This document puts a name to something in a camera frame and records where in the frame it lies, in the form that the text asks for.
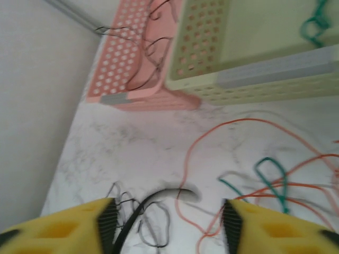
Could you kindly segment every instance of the gray plastic strip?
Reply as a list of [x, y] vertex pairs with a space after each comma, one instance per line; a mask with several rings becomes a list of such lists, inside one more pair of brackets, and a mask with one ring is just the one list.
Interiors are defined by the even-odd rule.
[[103, 95], [101, 96], [100, 103], [106, 105], [131, 103], [132, 101], [127, 99], [127, 94], [128, 93]]
[[331, 73], [336, 70], [333, 53], [330, 46], [219, 71], [217, 84], [229, 89]]

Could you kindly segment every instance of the perforated basket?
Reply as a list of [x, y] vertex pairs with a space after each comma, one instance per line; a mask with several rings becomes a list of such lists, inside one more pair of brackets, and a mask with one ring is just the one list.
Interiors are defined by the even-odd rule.
[[215, 105], [339, 94], [339, 1], [321, 49], [299, 29], [309, 0], [186, 0], [166, 86]]
[[[149, 8], [146, 0], [122, 0], [107, 36], [101, 57], [87, 93], [87, 101], [112, 105], [126, 111], [184, 110], [195, 109], [200, 99], [181, 91], [164, 87], [169, 57], [166, 57], [159, 77], [152, 75], [155, 66], [143, 53], [150, 43], [162, 37], [173, 37], [176, 22], [173, 13], [181, 9], [181, 0], [161, 6], [148, 19], [150, 10], [162, 2], [153, 1]], [[149, 54], [159, 60], [172, 52], [168, 39], [159, 40], [149, 47]]]

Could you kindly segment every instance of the cable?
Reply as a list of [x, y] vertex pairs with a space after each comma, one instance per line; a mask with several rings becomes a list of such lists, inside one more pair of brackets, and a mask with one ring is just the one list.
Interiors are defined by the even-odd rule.
[[[248, 195], [245, 195], [245, 196], [242, 196], [242, 197], [237, 197], [236, 199], [242, 199], [244, 197], [275, 197], [274, 195], [272, 194], [260, 194], [260, 195], [252, 195], [252, 194], [248, 194]], [[310, 211], [312, 211], [314, 214], [316, 214], [331, 230], [334, 231], [332, 225], [329, 223], [329, 221], [323, 217], [318, 211], [316, 211], [315, 209], [313, 209], [312, 207], [306, 205], [306, 204], [303, 204], [302, 202], [299, 202], [299, 201], [296, 201], [294, 200], [293, 198], [289, 198], [287, 197], [286, 200], [288, 200], [289, 202], [293, 202], [293, 203], [296, 203], [298, 205], [301, 205], [307, 209], [309, 209]]]
[[146, 206], [148, 203], [150, 203], [153, 199], [155, 199], [158, 195], [173, 195], [174, 193], [177, 192], [184, 192], [186, 194], [189, 194], [191, 198], [198, 199], [199, 196], [196, 192], [187, 189], [187, 188], [163, 188], [160, 190], [157, 190], [153, 192], [152, 194], [148, 195], [146, 198], [144, 198], [141, 202], [140, 205], [137, 207], [137, 209], [131, 214], [131, 216], [128, 218], [128, 221], [126, 222], [126, 225], [121, 229], [116, 241], [113, 244], [113, 248], [111, 253], [113, 254], [119, 254], [121, 252], [121, 249], [123, 247], [123, 244], [126, 241], [126, 238], [131, 231], [136, 219], [139, 217], [140, 212]]
[[[252, 191], [256, 191], [256, 188], [252, 187], [252, 186], [243, 186], [244, 188], [247, 188], [247, 189], [250, 189]], [[311, 206], [315, 206], [316, 208], [318, 208], [319, 210], [322, 210], [324, 213], [327, 213], [328, 215], [331, 215], [331, 216], [338, 216], [336, 213], [334, 213], [332, 210], [326, 208], [326, 207], [323, 207], [315, 202], [312, 202], [308, 199], [304, 199], [304, 198], [298, 198], [298, 197], [290, 197], [290, 198], [293, 198], [294, 200], [297, 200], [297, 201], [301, 201], [303, 203], [306, 203], [306, 204], [309, 204]]]
[[[228, 121], [228, 122], [224, 122], [224, 123], [221, 123], [221, 124], [218, 124], [217, 126], [213, 127], [212, 129], [210, 129], [209, 131], [207, 131], [205, 134], [203, 134], [202, 136], [200, 136], [198, 139], [196, 139], [193, 144], [190, 146], [190, 148], [188, 149], [187, 153], [186, 153], [186, 156], [185, 156], [185, 161], [184, 161], [184, 175], [183, 175], [183, 178], [182, 178], [182, 181], [181, 181], [181, 184], [180, 186], [182, 187], [186, 180], [187, 180], [187, 177], [188, 177], [188, 168], [189, 168], [189, 159], [190, 159], [190, 156], [192, 154], [192, 151], [194, 149], [194, 147], [197, 145], [197, 143], [199, 143], [199, 141], [201, 141], [203, 138], [205, 138], [206, 136], [208, 136], [211, 132], [213, 132], [214, 130], [220, 128], [221, 126], [224, 126], [224, 125], [227, 125], [227, 124], [232, 124], [232, 123], [237, 123], [237, 122], [243, 122], [243, 121], [254, 121], [254, 122], [262, 122], [262, 123], [267, 123], [271, 126], [274, 126], [276, 128], [278, 128], [279, 130], [285, 132], [286, 134], [288, 134], [289, 136], [297, 139], [300, 143], [302, 143], [306, 148], [308, 148], [310, 151], [312, 151], [313, 153], [315, 153], [316, 155], [320, 156], [320, 158], [322, 159], [322, 161], [333, 171], [333, 172], [336, 172], [336, 167], [330, 162], [328, 161], [325, 157], [322, 157], [322, 154], [317, 150], [315, 149], [313, 146], [311, 146], [306, 140], [304, 140], [303, 138], [301, 138], [300, 136], [294, 134], [293, 132], [287, 130], [286, 128], [276, 124], [276, 123], [273, 123], [271, 121], [268, 121], [268, 120], [263, 120], [263, 119], [255, 119], [255, 118], [242, 118], [242, 119], [236, 119], [236, 120], [232, 120], [232, 121]], [[175, 209], [176, 209], [176, 212], [178, 214], [178, 216], [186, 221], [187, 223], [191, 224], [192, 226], [196, 227], [199, 231], [201, 231], [202, 233], [205, 233], [205, 230], [199, 226], [198, 224], [196, 224], [195, 222], [189, 220], [188, 218], [186, 218], [181, 210], [180, 210], [180, 207], [179, 207], [179, 195], [177, 197], [177, 199], [175, 200]]]
[[[339, 215], [339, 207], [337, 206], [335, 200], [333, 199], [332, 195], [330, 194], [329, 191], [327, 191], [326, 189], [323, 189], [319, 186], [316, 186], [316, 185], [312, 185], [312, 184], [301, 184], [301, 183], [287, 183], [288, 186], [297, 186], [297, 187], [306, 187], [306, 188], [313, 188], [313, 189], [318, 189], [320, 191], [322, 191], [328, 202], [330, 203], [331, 207], [333, 208], [333, 210], [336, 212], [337, 215]], [[281, 186], [284, 186], [284, 184], [274, 184], [275, 187], [281, 187]], [[267, 190], [268, 188], [264, 188], [264, 189], [261, 189], [260, 192], [263, 192], [265, 190]]]
[[[323, 159], [323, 158], [326, 158], [326, 157], [337, 157], [337, 158], [339, 158], [339, 155], [333, 154], [333, 153], [329, 153], [329, 154], [325, 154], [325, 155], [319, 155], [319, 156], [312, 157], [312, 158], [310, 158], [310, 159], [308, 159], [308, 160], [305, 160], [305, 161], [303, 161], [303, 162], [297, 164], [297, 165], [296, 165], [295, 167], [293, 167], [290, 171], [288, 171], [288, 172], [286, 173], [286, 175], [292, 174], [293, 172], [297, 171], [299, 168], [305, 166], [306, 164], [308, 164], [308, 163], [310, 163], [310, 162], [313, 162], [313, 161], [318, 160], [318, 159]], [[272, 184], [279, 183], [279, 182], [281, 181], [281, 179], [282, 179], [282, 178], [279, 178], [279, 179], [273, 181]], [[263, 192], [263, 191], [265, 191], [265, 188], [259, 189], [259, 190], [255, 191], [255, 192], [253, 192], [252, 194], [257, 194], [257, 193], [260, 193], [260, 192]]]
[[[140, 202], [136, 198], [134, 198], [132, 196], [132, 194], [128, 191], [121, 193], [121, 187], [120, 187], [118, 182], [114, 182], [111, 185], [106, 197], [108, 197], [112, 193], [114, 188], [117, 189], [117, 192], [115, 193], [115, 197], [116, 197], [115, 199], [118, 201], [117, 202], [117, 207], [119, 208], [118, 219], [121, 220], [121, 223], [118, 223], [117, 228], [123, 228], [125, 226], [128, 218], [126, 216], [126, 213], [125, 213], [125, 210], [124, 210], [122, 204], [131, 202], [131, 213], [133, 213], [137, 209], [137, 207], [135, 207], [135, 203], [140, 205]], [[127, 195], [128, 199], [123, 200], [123, 197], [125, 195]], [[158, 242], [157, 234], [155, 233], [155, 230], [153, 229], [152, 225], [149, 222], [148, 217], [145, 214], [146, 209], [149, 208], [152, 204], [156, 204], [157, 207], [159, 207], [165, 213], [165, 216], [166, 216], [167, 223], [166, 223], [166, 243], [165, 244], [160, 244]], [[158, 201], [154, 201], [154, 202], [151, 202], [150, 204], [148, 204], [146, 207], [143, 207], [141, 212], [140, 212], [140, 215], [144, 215], [144, 216], [139, 221], [139, 226], [138, 226], [138, 231], [137, 231], [139, 233], [139, 237], [144, 244], [146, 244], [150, 247], [157, 248], [157, 253], [159, 253], [159, 248], [164, 248], [165, 246], [167, 246], [168, 243], [169, 243], [169, 240], [170, 240], [170, 237], [169, 237], [169, 230], [170, 230], [170, 223], [171, 223], [170, 213], [169, 213], [168, 209], [165, 207], [164, 204], [162, 204], [161, 202], [158, 202]], [[145, 240], [144, 235], [142, 233], [142, 225], [144, 223], [146, 224], [146, 227], [147, 227], [148, 231], [150, 232], [150, 235], [153, 238], [155, 244], [151, 244], [151, 243], [149, 243], [148, 241]]]
[[[242, 196], [242, 197], [237, 197], [236, 199], [243, 199], [243, 198], [246, 198], [246, 197], [275, 197], [274, 195], [271, 195], [271, 194], [261, 194], [261, 195], [245, 195], [245, 196]], [[299, 201], [296, 201], [294, 200], [293, 198], [286, 198], [286, 200], [288, 200], [289, 202], [292, 202], [292, 203], [295, 203], [295, 204], [298, 204], [298, 205], [301, 205], [307, 209], [309, 209], [310, 211], [312, 211], [314, 214], [316, 214], [331, 230], [334, 231], [332, 225], [329, 223], [329, 221], [323, 217], [318, 211], [316, 211], [315, 209], [313, 209], [312, 207], [306, 205], [306, 204], [303, 204], [302, 202], [299, 202]], [[211, 223], [209, 224], [207, 230], [205, 231], [205, 233], [203, 234], [203, 236], [198, 240], [197, 242], [197, 245], [196, 245], [196, 253], [197, 254], [200, 254], [200, 245], [201, 245], [201, 242], [204, 238], [206, 237], [214, 237], [216, 236], [220, 230], [221, 230], [221, 225], [219, 225], [218, 229], [216, 230], [215, 233], [209, 233], [213, 227], [213, 225], [215, 224], [216, 220], [218, 219], [221, 211], [222, 211], [222, 208], [219, 210], [219, 212], [216, 214], [216, 216], [213, 218], [213, 220], [211, 221]]]
[[[140, 88], [144, 87], [147, 83], [149, 83], [152, 80], [152, 78], [155, 75], [156, 75], [156, 82], [158, 82], [160, 80], [160, 73], [162, 71], [162, 68], [163, 68], [163, 65], [164, 65], [164, 61], [165, 61], [165, 59], [167, 57], [167, 54], [168, 54], [168, 51], [169, 51], [169, 48], [170, 48], [170, 45], [171, 45], [171, 42], [172, 42], [172, 38], [170, 38], [170, 37], [161, 37], [161, 38], [159, 38], [159, 39], [157, 39], [155, 41], [151, 41], [151, 40], [147, 40], [146, 39], [145, 33], [146, 33], [146, 28], [147, 28], [149, 20], [155, 21], [155, 20], [160, 19], [160, 17], [161, 17], [161, 13], [158, 13], [158, 17], [155, 18], [155, 19], [152, 18], [152, 15], [155, 13], [155, 11], [157, 11], [161, 6], [163, 6], [167, 2], [169, 2], [169, 4], [170, 4], [171, 13], [172, 13], [172, 17], [173, 17], [174, 22], [177, 22], [177, 15], [176, 15], [176, 12], [175, 12], [175, 5], [174, 5], [174, 3], [172, 3], [172, 1], [173, 0], [166, 0], [165, 2], [161, 3], [160, 5], [158, 5], [153, 11], [150, 10], [150, 7], [151, 7], [152, 3], [154, 2], [154, 0], [150, 0], [149, 1], [148, 5], [147, 5], [148, 16], [147, 16], [147, 19], [145, 21], [145, 24], [144, 24], [144, 27], [143, 27], [143, 30], [142, 30], [141, 34], [138, 33], [135, 29], [131, 28], [130, 26], [122, 26], [122, 27], [119, 27], [119, 28], [110, 28], [110, 27], [107, 27], [107, 26], [101, 26], [101, 27], [99, 27], [99, 28], [97, 28], [95, 30], [96, 33], [101, 34], [101, 35], [109, 35], [109, 36], [114, 36], [114, 37], [118, 37], [118, 38], [122, 38], [122, 39], [125, 39], [125, 40], [132, 41], [133, 43], [135, 43], [139, 47], [139, 62], [138, 62], [138, 66], [137, 66], [136, 71], [131, 75], [131, 77], [125, 83], [125, 87], [126, 87], [127, 91], [133, 91], [133, 90], [137, 90], [137, 89], [140, 89]], [[136, 40], [133, 40], [133, 39], [130, 39], [130, 38], [124, 38], [124, 37], [122, 37], [122, 36], [120, 36], [118, 34], [107, 34], [106, 33], [106, 31], [108, 31], [108, 30], [121, 30], [121, 29], [128, 29], [128, 30], [134, 31], [134, 33], [136, 35], [139, 35], [141, 37], [141, 43], [138, 43]], [[164, 50], [164, 53], [163, 53], [162, 57], [157, 62], [153, 58], [151, 58], [150, 56], [153, 55], [156, 52], [155, 44], [158, 41], [164, 40], [164, 39], [168, 39], [169, 42], [167, 43], [167, 45], [165, 47], [165, 50]], [[150, 42], [150, 45], [148, 45], [147, 47], [144, 48], [144, 41]], [[149, 48], [151, 46], [153, 46], [153, 51], [151, 53], [149, 53], [148, 51], [149, 51]], [[144, 53], [145, 58], [155, 66], [155, 69], [150, 74], [150, 76], [142, 84], [138, 85], [137, 87], [131, 88], [130, 87], [131, 81], [134, 80], [134, 78], [139, 74], [139, 72], [140, 72], [140, 70], [142, 68], [142, 53]]]
[[142, 240], [142, 242], [144, 244], [146, 244], [150, 247], [154, 247], [154, 248], [165, 248], [170, 242], [170, 235], [169, 235], [170, 234], [170, 224], [171, 224], [170, 213], [169, 213], [168, 209], [164, 207], [164, 204], [157, 202], [157, 201], [151, 202], [149, 205], [147, 205], [145, 207], [145, 210], [153, 204], [156, 204], [166, 215], [166, 237], [165, 237], [166, 242], [164, 244], [159, 244], [159, 243], [151, 244], [148, 241], [146, 241], [146, 239], [144, 238], [144, 235], [142, 233], [142, 228], [141, 228], [143, 220], [140, 220], [137, 232], [139, 233], [140, 239]]
[[194, 208], [194, 209], [197, 209], [198, 211], [200, 211], [200, 212], [202, 212], [202, 213], [204, 213], [204, 214], [211, 215], [211, 216], [213, 216], [213, 217], [216, 216], [215, 213], [212, 213], [212, 212], [210, 212], [210, 211], [207, 211], [207, 210], [205, 210], [204, 208], [201, 208], [201, 207], [199, 207], [199, 206], [197, 206], [197, 205], [193, 205], [193, 204], [187, 203], [187, 202], [184, 202], [184, 204], [185, 204], [185, 205], [188, 205], [188, 206], [190, 206], [190, 207], [192, 207], [192, 208]]
[[239, 191], [236, 187], [234, 187], [231, 183], [229, 183], [229, 182], [227, 182], [227, 181], [225, 181], [225, 180], [223, 180], [223, 179], [221, 179], [221, 178], [217, 178], [217, 180], [219, 181], [219, 182], [222, 182], [223, 184], [225, 184], [226, 186], [228, 186], [229, 188], [231, 188], [235, 193], [237, 193], [239, 196], [244, 196], [244, 194], [243, 193], [241, 193], [241, 191]]
[[[272, 187], [271, 183], [266, 179], [266, 177], [259, 171], [259, 166], [264, 163], [265, 161], [270, 161], [273, 163], [277, 169], [280, 171], [282, 175], [282, 181], [283, 181], [283, 189], [282, 189], [282, 195], [280, 195], [274, 187]], [[277, 162], [275, 159], [271, 157], [265, 157], [261, 159], [259, 162], [257, 162], [254, 165], [254, 171], [259, 176], [259, 178], [265, 183], [268, 189], [270, 189], [273, 194], [277, 197], [277, 199], [280, 201], [280, 204], [282, 206], [282, 212], [283, 213], [289, 213], [289, 209], [286, 206], [286, 196], [287, 196], [287, 175], [285, 169], [282, 167], [282, 165]]]
[[[317, 0], [317, 7], [313, 12], [313, 16], [306, 20], [300, 28], [300, 35], [313, 43], [317, 48], [321, 48], [324, 44], [319, 41], [319, 37], [331, 27], [328, 17], [325, 15], [325, 5], [328, 0]], [[309, 24], [315, 24], [315, 27], [318, 29], [318, 32], [314, 36], [310, 36], [307, 33], [307, 27]]]

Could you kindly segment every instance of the pink plastic basket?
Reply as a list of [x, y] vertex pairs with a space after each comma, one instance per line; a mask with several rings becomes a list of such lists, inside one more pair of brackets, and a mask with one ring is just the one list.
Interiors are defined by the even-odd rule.
[[[87, 93], [87, 101], [112, 105], [126, 111], [195, 109], [200, 105], [199, 98], [170, 91], [164, 86], [172, 47], [168, 43], [172, 41], [161, 39], [147, 50], [152, 59], [159, 62], [168, 49], [159, 76], [152, 76], [156, 67], [142, 49], [151, 41], [174, 36], [177, 27], [175, 19], [181, 9], [182, 0], [171, 0], [171, 3], [163, 4], [151, 15], [151, 19], [148, 19], [149, 12], [163, 1], [154, 0], [150, 7], [148, 1], [121, 0], [112, 27], [127, 28], [108, 32], [117, 37], [106, 38]], [[143, 32], [148, 40], [146, 42], [141, 38]]]

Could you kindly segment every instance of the marble surface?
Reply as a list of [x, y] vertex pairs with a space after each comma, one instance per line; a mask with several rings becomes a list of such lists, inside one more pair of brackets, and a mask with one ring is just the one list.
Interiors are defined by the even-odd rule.
[[[104, 197], [113, 182], [135, 197], [166, 182], [179, 183], [183, 161], [195, 139], [215, 125], [244, 117], [273, 121], [302, 136], [323, 153], [339, 153], [339, 97], [300, 99], [246, 105], [214, 107], [203, 104], [195, 111], [141, 112], [118, 111], [110, 106], [87, 104], [78, 106], [65, 143], [58, 168], [51, 184], [42, 215]], [[189, 162], [188, 181], [202, 194], [199, 207], [211, 213], [220, 208], [222, 198], [236, 194], [216, 181], [226, 171], [246, 173], [257, 178], [253, 165], [271, 156], [287, 169], [314, 154], [299, 141], [265, 123], [241, 122], [225, 125], [203, 139], [194, 149]], [[279, 172], [269, 164], [262, 167], [269, 179]], [[329, 184], [331, 171], [318, 161], [303, 167], [290, 180], [294, 182]], [[229, 175], [229, 181], [242, 192], [260, 188], [261, 183]], [[331, 208], [322, 193], [298, 187], [289, 188], [289, 196], [306, 198]], [[201, 233], [182, 221], [174, 209], [174, 200], [164, 203], [171, 213], [170, 244], [163, 253], [194, 253]], [[270, 198], [261, 205], [280, 210]], [[183, 213], [206, 228], [212, 217], [181, 203]], [[292, 214], [317, 223], [322, 222], [304, 208], [290, 204]], [[162, 221], [163, 213], [154, 209], [152, 218]], [[339, 230], [337, 217], [325, 214]], [[160, 232], [165, 223], [157, 223]], [[201, 253], [223, 253], [222, 236], [204, 240]], [[123, 253], [155, 253], [154, 248], [141, 244], [134, 229]]]

